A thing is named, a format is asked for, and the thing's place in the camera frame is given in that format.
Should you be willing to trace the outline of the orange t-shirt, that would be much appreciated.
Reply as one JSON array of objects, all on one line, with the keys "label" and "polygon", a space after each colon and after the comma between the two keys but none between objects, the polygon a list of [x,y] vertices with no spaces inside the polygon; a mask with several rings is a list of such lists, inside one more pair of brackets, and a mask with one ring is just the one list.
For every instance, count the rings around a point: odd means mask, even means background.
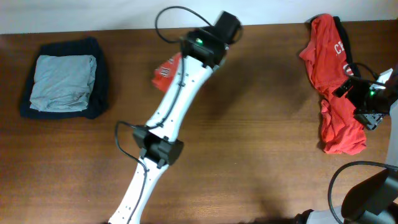
[{"label": "orange t-shirt", "polygon": [[154,70],[153,85],[160,91],[166,92],[172,83],[180,65],[181,53],[175,54]]}]

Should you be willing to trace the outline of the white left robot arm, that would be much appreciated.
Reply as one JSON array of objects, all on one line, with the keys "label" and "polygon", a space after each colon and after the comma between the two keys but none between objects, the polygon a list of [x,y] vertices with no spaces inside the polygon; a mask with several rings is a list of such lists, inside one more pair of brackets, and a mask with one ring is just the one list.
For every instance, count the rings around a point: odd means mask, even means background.
[{"label": "white left robot arm", "polygon": [[109,223],[140,222],[158,180],[182,152],[178,133],[195,95],[223,64],[235,34],[214,27],[190,31],[180,41],[180,53],[159,68],[169,73],[171,82],[146,124],[133,126],[140,149],[137,168]]}]

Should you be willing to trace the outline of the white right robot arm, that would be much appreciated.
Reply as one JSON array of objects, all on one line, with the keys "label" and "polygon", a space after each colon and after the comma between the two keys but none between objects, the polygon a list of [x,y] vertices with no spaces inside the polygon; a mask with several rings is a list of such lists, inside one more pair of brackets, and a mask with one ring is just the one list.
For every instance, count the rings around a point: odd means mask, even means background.
[{"label": "white right robot arm", "polygon": [[[350,75],[350,80],[373,84],[379,88],[368,88],[358,98],[356,111],[386,114],[391,118],[391,133],[386,161],[354,161],[342,165],[332,176],[327,192],[328,210],[307,210],[299,213],[291,223],[397,223],[397,68],[386,81],[373,73],[373,80]],[[352,187],[340,207],[334,207],[332,191],[341,172],[354,166],[379,167],[382,171]]]}]

